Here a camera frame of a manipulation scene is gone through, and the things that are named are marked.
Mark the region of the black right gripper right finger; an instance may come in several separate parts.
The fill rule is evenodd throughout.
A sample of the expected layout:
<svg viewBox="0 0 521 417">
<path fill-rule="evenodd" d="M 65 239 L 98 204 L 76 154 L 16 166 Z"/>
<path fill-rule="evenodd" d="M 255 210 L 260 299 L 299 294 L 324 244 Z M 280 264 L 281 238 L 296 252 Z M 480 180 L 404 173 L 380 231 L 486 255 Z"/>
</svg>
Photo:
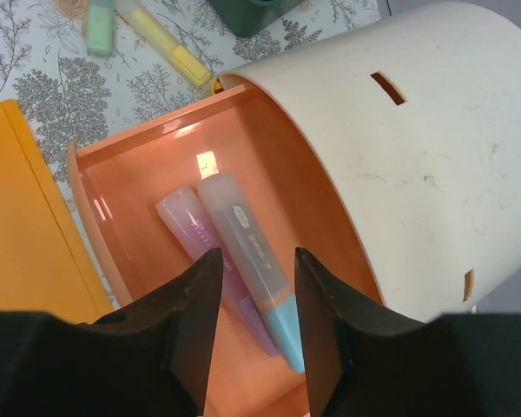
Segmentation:
<svg viewBox="0 0 521 417">
<path fill-rule="evenodd" d="M 295 251 L 313 416 L 521 416 L 521 314 L 387 308 Z"/>
</svg>

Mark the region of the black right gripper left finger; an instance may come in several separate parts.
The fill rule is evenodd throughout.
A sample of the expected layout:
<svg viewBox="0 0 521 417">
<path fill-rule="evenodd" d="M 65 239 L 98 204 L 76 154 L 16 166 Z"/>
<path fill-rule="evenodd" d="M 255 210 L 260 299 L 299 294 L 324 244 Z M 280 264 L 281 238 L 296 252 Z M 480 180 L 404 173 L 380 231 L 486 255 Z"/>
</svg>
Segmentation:
<svg viewBox="0 0 521 417">
<path fill-rule="evenodd" d="M 0 416 L 201 416 L 222 254 L 94 323 L 0 312 Z"/>
</svg>

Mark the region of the blue highlighter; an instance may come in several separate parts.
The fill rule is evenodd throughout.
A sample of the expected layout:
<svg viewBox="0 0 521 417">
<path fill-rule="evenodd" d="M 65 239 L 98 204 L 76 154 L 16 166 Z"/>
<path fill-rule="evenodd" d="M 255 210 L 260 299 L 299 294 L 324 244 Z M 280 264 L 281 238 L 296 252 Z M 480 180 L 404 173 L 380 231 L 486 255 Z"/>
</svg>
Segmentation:
<svg viewBox="0 0 521 417">
<path fill-rule="evenodd" d="M 305 371 L 295 292 L 235 177 L 221 172 L 197 184 L 198 195 L 238 268 L 276 347 Z"/>
</svg>

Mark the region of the orange drawer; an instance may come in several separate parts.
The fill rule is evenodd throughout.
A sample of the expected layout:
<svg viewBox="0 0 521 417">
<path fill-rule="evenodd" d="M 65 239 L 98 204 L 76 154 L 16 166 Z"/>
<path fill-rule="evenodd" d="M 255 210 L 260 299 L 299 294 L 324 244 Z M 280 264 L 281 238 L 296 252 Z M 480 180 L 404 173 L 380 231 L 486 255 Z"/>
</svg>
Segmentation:
<svg viewBox="0 0 521 417">
<path fill-rule="evenodd" d="M 250 82 L 67 152 L 69 182 L 102 272 L 127 305 L 187 269 L 215 227 L 196 192 L 214 174 L 234 176 L 287 278 L 309 249 L 373 299 L 366 251 L 300 130 Z"/>
</svg>

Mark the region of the yellow highlighter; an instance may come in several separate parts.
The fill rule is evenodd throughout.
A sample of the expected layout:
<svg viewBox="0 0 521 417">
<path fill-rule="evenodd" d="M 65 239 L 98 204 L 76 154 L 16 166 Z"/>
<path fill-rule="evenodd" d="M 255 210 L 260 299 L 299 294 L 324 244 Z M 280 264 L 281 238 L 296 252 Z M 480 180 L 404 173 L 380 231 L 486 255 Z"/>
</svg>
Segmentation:
<svg viewBox="0 0 521 417">
<path fill-rule="evenodd" d="M 205 86 L 211 72 L 137 1 L 115 1 L 115 10 L 133 31 L 196 88 Z"/>
</svg>

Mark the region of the green highlighter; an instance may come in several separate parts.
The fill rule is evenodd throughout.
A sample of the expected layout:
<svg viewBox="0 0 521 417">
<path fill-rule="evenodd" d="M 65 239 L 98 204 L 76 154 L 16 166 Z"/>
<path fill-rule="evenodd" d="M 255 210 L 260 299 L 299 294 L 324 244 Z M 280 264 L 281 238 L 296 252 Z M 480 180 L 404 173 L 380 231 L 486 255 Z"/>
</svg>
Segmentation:
<svg viewBox="0 0 521 417">
<path fill-rule="evenodd" d="M 114 48 L 114 0 L 89 1 L 86 49 L 92 56 L 110 57 Z"/>
</svg>

